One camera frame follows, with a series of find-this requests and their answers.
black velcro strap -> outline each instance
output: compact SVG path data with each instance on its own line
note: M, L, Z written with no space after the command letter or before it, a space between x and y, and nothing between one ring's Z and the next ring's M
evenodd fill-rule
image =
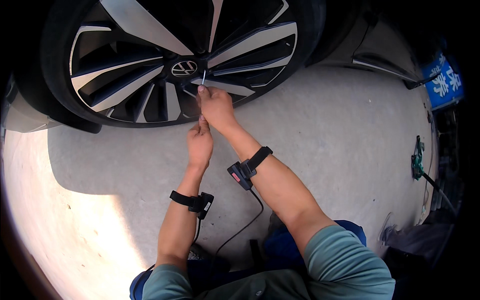
M170 199L172 199L176 203L179 203L181 205L185 205L188 207L193 206L193 203L195 201L192 197L184 196L182 194L177 193L176 191L172 191L172 193L170 194Z
M262 147L255 153L247 163L250 171L255 170L262 161L267 158L269 154L273 154L273 151L268 147Z

volkswagen logo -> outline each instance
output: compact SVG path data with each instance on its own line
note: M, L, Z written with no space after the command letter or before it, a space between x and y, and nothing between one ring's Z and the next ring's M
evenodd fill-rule
M197 64L191 60L177 62L172 67L173 76L185 77L192 75L197 70Z

green sleeve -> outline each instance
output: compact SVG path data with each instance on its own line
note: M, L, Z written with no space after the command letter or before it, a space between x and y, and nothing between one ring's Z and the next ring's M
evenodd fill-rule
M395 280L385 262L341 226L317 232L305 248L308 290L326 299L391 299Z
M174 265L161 264L145 282L142 300L192 299L192 294L184 272Z

forearm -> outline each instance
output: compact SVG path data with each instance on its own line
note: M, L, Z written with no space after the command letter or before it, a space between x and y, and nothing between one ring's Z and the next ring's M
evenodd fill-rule
M221 133L241 161L251 158L261 145L242 127L231 126ZM251 178L265 203L285 223L303 255L310 238L320 229L336 224L318 206L301 180L273 155L269 155Z
M204 168L188 166L177 192L185 196L198 196ZM158 234L158 252L155 267L174 264L186 270L190 246L195 236L196 213L188 207L171 201Z

blue sign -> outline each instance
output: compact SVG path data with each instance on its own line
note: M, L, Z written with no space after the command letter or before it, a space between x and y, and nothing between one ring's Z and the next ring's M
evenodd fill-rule
M432 109L442 108L452 103L457 103L463 98L462 80L445 56L439 52L438 58L431 64L422 68L424 78L438 74L437 78L425 84L432 103Z

